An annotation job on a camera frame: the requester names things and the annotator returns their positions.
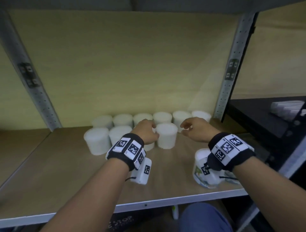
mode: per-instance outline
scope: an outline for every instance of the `metal frame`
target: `metal frame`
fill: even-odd
[[[213,115],[214,118],[218,118],[221,121],[242,64],[249,37],[254,32],[252,29],[255,23],[254,20],[256,20],[255,13],[245,13],[239,19]]]
[[[37,72],[16,32],[10,16],[0,9],[0,39],[12,65],[47,127],[53,131],[62,125]]]
[[[286,160],[286,162],[282,165],[280,170],[278,171],[283,176],[290,178],[306,161],[306,136],[300,142],[300,144],[296,147],[291,156]],[[259,209],[253,203],[251,207],[242,215],[242,217],[237,222],[238,230],[237,232],[241,232],[259,213]]]
[[[198,201],[216,200],[221,198],[245,196],[245,195],[247,195],[247,192],[244,189],[235,189],[235,190],[227,190],[222,192],[204,193],[199,195],[133,202],[127,204],[118,204],[116,205],[114,213],[171,206],[176,204],[186,204]],[[48,222],[54,215],[55,213],[48,213],[48,214],[24,216],[17,218],[0,219],[0,228],[45,223]]]

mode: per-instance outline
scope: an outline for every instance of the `wristband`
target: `wristband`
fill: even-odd
[[[207,164],[217,171],[232,171],[236,165],[242,164],[254,155],[254,149],[250,145],[236,135],[225,132],[215,135],[208,147],[211,154],[207,158]]]
[[[144,142],[136,134],[125,134],[116,144],[106,153],[105,158],[117,158],[125,162],[129,170],[138,170],[146,156]]]

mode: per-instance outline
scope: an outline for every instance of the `shelf bracket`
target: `shelf bracket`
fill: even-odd
[[[256,13],[245,13],[239,19],[213,115],[220,121],[224,118],[227,103],[233,92],[248,40],[250,35],[254,33],[255,20]]]
[[[0,9],[0,39],[23,86],[30,95],[47,127],[53,131],[62,125],[18,36],[9,14]]]

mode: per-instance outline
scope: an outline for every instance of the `pants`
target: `pants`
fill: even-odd
[[[212,205],[189,205],[179,219],[179,232],[233,232],[229,222]]]

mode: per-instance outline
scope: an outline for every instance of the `qr code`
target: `qr code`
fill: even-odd
[[[139,151],[139,148],[136,147],[134,144],[131,144],[128,148],[128,151],[130,151],[133,155],[136,155]]]
[[[215,156],[218,158],[218,160],[222,161],[225,158],[225,154],[220,151],[220,149],[217,150]]]
[[[235,145],[235,146],[240,146],[241,144],[243,144],[239,139],[237,138],[232,138],[230,139],[230,141]]]
[[[144,160],[144,156],[142,155],[142,153],[140,153],[140,155],[138,156],[139,164],[141,164],[143,160]]]
[[[230,153],[234,147],[229,144],[228,142],[225,142],[221,147],[220,147],[226,154]]]
[[[150,166],[146,165],[146,167],[144,168],[144,173],[149,174],[149,172],[150,172]]]
[[[203,171],[203,173],[204,173],[205,176],[208,175],[208,174],[210,174],[210,172],[209,172],[207,166],[203,166],[203,167],[201,167],[201,169],[202,169],[202,171]]]
[[[127,143],[127,141],[125,141],[125,140],[120,140],[118,143],[117,143],[117,145],[116,145],[116,147],[124,147],[125,145],[126,145],[126,143]]]

